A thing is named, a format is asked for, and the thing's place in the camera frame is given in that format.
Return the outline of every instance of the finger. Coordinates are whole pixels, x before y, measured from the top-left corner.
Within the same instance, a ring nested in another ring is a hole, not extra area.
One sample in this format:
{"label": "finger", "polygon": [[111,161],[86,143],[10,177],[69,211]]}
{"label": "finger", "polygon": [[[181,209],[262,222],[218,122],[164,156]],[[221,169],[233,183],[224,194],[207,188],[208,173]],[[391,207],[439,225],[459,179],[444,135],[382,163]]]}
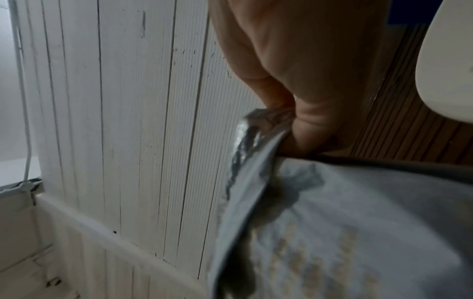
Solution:
{"label": "finger", "polygon": [[293,107],[294,97],[261,65],[251,41],[241,30],[226,0],[209,0],[209,13],[225,58],[266,107]]}

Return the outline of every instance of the white wooden trim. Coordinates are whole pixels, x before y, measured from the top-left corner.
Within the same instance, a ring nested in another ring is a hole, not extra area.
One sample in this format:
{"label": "white wooden trim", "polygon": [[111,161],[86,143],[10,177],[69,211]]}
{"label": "white wooden trim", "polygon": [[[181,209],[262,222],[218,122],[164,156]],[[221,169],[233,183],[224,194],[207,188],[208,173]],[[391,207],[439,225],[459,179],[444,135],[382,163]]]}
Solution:
{"label": "white wooden trim", "polygon": [[66,206],[49,194],[37,195],[36,201],[41,208],[54,215],[56,219],[87,236],[104,249],[139,267],[143,272],[152,275],[162,283],[169,283],[173,286],[173,289],[180,290],[187,298],[206,297],[206,290],[196,280],[181,273],[168,263],[142,251],[135,245],[124,241],[97,220]]}

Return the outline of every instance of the brown wooden surface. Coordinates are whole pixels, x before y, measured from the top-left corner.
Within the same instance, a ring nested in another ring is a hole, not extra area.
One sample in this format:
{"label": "brown wooden surface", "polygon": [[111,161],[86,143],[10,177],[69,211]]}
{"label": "brown wooden surface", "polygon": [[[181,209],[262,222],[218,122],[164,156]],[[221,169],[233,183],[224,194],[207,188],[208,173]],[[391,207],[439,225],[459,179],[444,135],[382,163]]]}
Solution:
{"label": "brown wooden surface", "polygon": [[436,114],[417,93],[415,65],[426,31],[425,25],[387,29],[367,92],[367,118],[349,155],[473,166],[473,125]]}

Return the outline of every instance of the human hand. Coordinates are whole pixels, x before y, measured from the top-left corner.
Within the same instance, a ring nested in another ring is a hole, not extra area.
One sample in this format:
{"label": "human hand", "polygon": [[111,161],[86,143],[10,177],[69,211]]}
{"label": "human hand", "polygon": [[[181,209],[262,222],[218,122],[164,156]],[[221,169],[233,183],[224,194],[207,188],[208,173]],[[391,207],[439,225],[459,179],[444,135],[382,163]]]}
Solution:
{"label": "human hand", "polygon": [[234,73],[266,107],[295,107],[281,154],[302,157],[354,140],[388,1],[208,2]]}

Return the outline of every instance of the white rounded object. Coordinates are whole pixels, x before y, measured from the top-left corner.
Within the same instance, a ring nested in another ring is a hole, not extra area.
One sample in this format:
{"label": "white rounded object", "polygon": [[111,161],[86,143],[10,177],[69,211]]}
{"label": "white rounded object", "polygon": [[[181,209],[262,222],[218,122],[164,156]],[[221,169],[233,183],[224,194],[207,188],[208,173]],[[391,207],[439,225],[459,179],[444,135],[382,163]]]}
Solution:
{"label": "white rounded object", "polygon": [[415,71],[424,103],[473,123],[473,0],[444,0],[422,43]]}

